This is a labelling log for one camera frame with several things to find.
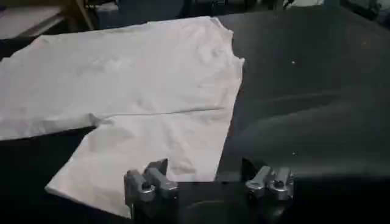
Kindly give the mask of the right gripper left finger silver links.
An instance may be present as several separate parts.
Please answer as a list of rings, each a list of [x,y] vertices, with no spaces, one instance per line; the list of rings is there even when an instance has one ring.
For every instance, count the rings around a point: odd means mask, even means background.
[[[150,162],[143,172],[128,170],[124,175],[125,204],[151,203],[159,195],[164,199],[176,198],[177,182],[166,176],[168,159]]]

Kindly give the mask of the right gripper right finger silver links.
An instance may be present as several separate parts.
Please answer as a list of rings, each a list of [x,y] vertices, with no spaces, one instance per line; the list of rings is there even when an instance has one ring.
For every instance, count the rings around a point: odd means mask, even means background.
[[[242,159],[242,182],[249,195],[256,198],[273,196],[278,201],[294,197],[294,175],[289,167],[273,169],[265,163]]]

